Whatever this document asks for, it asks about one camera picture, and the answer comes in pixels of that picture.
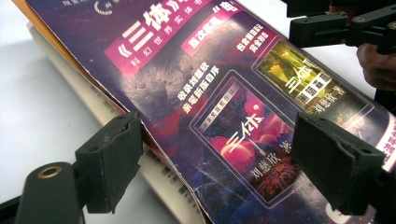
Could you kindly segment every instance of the book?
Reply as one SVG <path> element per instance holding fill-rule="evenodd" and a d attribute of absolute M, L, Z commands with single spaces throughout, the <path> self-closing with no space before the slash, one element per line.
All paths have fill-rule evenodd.
<path fill-rule="evenodd" d="M 335 221 L 290 158 L 298 111 L 356 134 L 393 168 L 395 118 L 235 2 L 27 3 L 118 105 L 140 112 L 214 223 Z"/>

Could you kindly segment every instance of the three-body book cover image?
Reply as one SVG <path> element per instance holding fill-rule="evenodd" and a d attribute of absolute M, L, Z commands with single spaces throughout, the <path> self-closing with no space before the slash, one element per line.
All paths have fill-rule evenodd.
<path fill-rule="evenodd" d="M 396 118 L 237 2 L 26 2 L 120 105 L 140 113 L 213 223 L 373 219 L 373 209 L 332 211 L 291 159 L 294 121 L 299 111 L 331 120 L 386 153 L 389 171 Z"/>

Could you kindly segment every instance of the white surface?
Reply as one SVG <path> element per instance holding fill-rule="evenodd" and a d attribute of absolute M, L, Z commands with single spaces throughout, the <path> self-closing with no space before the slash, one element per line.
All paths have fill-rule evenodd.
<path fill-rule="evenodd" d="M 241 0 L 284 35 L 289 20 L 279 0 Z M 28 33 L 28 20 L 9 0 L 0 1 L 0 203 L 21 194 L 24 178 L 38 166 L 74 161 L 74 151 L 100 124 L 67 86 Z M 309 49 L 334 72 L 369 96 L 355 48 Z M 175 223 L 138 176 L 115 216 L 87 216 L 88 223 Z"/>

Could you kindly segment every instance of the magazine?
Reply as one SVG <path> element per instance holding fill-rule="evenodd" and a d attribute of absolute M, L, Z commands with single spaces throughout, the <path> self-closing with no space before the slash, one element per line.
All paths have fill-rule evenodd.
<path fill-rule="evenodd" d="M 212 222 L 373 219 L 373 209 L 334 218 L 291 159 L 294 120 L 333 121 L 386 153 L 389 171 L 396 119 L 239 4 L 26 2 L 117 104 L 141 114 Z"/>

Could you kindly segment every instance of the book cover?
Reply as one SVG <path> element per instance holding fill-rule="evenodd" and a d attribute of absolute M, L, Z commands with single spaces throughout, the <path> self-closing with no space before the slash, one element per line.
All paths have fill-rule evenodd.
<path fill-rule="evenodd" d="M 233 1 L 27 0 L 148 133 L 214 223 L 341 216 L 291 157 L 298 111 L 396 159 L 396 119 Z"/>

